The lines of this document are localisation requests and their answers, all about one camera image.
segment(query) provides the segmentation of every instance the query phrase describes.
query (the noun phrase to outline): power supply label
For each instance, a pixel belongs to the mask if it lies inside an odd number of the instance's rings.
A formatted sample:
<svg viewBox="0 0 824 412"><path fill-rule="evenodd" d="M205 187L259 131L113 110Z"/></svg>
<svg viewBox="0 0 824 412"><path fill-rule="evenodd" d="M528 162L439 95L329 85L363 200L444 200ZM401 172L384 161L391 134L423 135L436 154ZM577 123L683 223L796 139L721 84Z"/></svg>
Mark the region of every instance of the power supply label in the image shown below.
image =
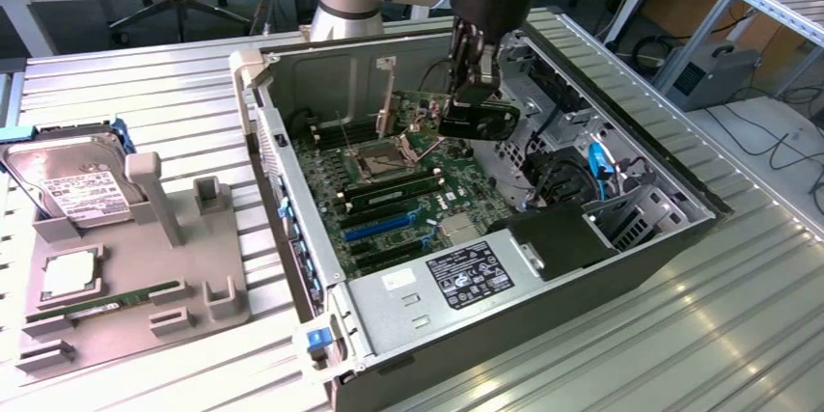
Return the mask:
<svg viewBox="0 0 824 412"><path fill-rule="evenodd" d="M463 309L515 287L485 241L427 261L452 309Z"/></svg>
<svg viewBox="0 0 824 412"><path fill-rule="evenodd" d="M95 219L129 210L129 202L115 176L108 171L45 179L43 186L63 214L73 221Z"/></svg>

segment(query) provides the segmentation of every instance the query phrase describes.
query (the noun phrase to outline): warning label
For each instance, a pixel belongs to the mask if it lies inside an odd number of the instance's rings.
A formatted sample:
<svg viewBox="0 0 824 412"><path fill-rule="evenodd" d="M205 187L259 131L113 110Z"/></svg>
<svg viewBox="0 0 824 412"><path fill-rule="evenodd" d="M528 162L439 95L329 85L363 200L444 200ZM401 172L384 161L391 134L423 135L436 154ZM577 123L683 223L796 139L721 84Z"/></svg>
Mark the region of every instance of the warning label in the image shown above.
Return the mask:
<svg viewBox="0 0 824 412"><path fill-rule="evenodd" d="M95 219L129 210L124 193L108 171L47 179L43 186L72 221Z"/></svg>
<svg viewBox="0 0 824 412"><path fill-rule="evenodd" d="M452 309L515 287L485 241L427 261L427 265Z"/></svg>

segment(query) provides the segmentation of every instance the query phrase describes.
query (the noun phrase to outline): hard drive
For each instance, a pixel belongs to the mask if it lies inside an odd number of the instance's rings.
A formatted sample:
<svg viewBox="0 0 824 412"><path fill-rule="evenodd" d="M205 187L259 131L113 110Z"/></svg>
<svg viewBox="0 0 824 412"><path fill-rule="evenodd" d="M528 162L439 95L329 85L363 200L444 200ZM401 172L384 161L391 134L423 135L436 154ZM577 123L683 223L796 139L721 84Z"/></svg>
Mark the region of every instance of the hard drive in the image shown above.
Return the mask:
<svg viewBox="0 0 824 412"><path fill-rule="evenodd" d="M129 205L145 201L125 174L133 152L121 120L3 129L0 168L12 176L43 218L67 217L80 228L131 219Z"/></svg>

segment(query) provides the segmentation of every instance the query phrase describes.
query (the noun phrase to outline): metal rack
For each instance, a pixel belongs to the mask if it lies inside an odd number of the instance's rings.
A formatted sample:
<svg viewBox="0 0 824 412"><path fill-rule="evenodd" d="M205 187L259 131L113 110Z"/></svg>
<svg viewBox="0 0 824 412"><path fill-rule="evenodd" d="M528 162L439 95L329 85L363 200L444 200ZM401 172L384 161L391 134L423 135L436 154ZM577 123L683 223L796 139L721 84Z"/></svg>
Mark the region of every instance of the metal rack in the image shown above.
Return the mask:
<svg viewBox="0 0 824 412"><path fill-rule="evenodd" d="M719 0L719 2L716 2L716 5L695 31L693 38L687 43L681 52L667 62L667 65L664 65L664 69L660 71L656 78L656 87L663 94L667 93L675 84L695 51L707 40L712 28L719 23L719 19L727 14L732 1L733 0ZM824 0L741 1L804 36L804 38L817 46L779 86L777 92L783 93L824 50Z"/></svg>

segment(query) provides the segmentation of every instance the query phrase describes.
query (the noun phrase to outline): aluminum extrusion table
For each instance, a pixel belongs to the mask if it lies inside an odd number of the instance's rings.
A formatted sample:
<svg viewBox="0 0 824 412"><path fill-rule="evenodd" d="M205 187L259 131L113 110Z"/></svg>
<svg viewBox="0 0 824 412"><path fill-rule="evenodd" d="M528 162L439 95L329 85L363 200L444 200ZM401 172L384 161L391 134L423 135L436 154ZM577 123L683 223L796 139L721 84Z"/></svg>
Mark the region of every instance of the aluminum extrusion table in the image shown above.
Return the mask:
<svg viewBox="0 0 824 412"><path fill-rule="evenodd" d="M636 290L485 361L393 411L812 410L824 404L824 249L820 229L564 16L531 21L604 92L736 210L729 222ZM443 27L449 18L392 25ZM117 111L140 150L165 160L164 188L217 174L232 184L253 321L23 389L11 385L19 270L29 205L0 205L0 410L328 410L301 379L297 323L252 184L227 56L300 41L188 43L31 60L23 124L91 121Z"/></svg>
<svg viewBox="0 0 824 412"><path fill-rule="evenodd" d="M656 77L656 87L665 94L687 67L691 57L707 40L712 28L721 16L728 12L733 0L719 0L709 14L704 18L693 38L684 49L664 65L664 69ZM763 14L768 15L779 23L799 33L816 45L816 49L807 55L799 66L780 84L776 94L780 95L789 88L812 62L819 58L824 50L824 0L741 0Z"/></svg>

